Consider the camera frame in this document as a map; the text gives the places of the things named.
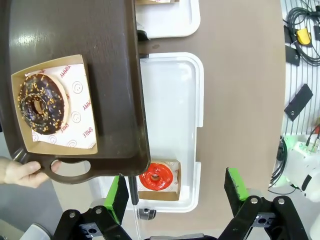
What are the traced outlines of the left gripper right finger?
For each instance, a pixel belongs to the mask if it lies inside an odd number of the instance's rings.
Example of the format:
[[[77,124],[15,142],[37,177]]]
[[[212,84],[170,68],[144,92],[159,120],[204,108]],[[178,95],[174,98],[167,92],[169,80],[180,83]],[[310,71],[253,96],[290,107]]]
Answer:
[[[249,195],[236,168],[226,168],[224,179],[233,219],[221,240],[246,240],[253,228],[263,228],[271,240],[307,240],[308,235],[292,202],[286,195],[272,201]]]

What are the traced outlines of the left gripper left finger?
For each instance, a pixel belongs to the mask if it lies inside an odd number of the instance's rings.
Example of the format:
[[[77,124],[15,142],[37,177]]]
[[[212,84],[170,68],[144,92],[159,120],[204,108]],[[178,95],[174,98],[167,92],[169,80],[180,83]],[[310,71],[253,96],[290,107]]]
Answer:
[[[122,221],[129,200],[129,191],[123,175],[114,177],[104,204],[89,208],[81,213],[66,210],[57,225],[55,240],[130,240],[123,229]]]

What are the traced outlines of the person's right hand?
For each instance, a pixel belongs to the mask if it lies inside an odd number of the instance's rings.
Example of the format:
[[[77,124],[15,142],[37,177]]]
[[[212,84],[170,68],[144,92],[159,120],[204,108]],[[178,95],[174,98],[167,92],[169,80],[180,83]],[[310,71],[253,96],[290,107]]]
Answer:
[[[41,165],[37,161],[26,164],[0,157],[0,183],[37,188],[49,179],[49,176],[40,171]]]

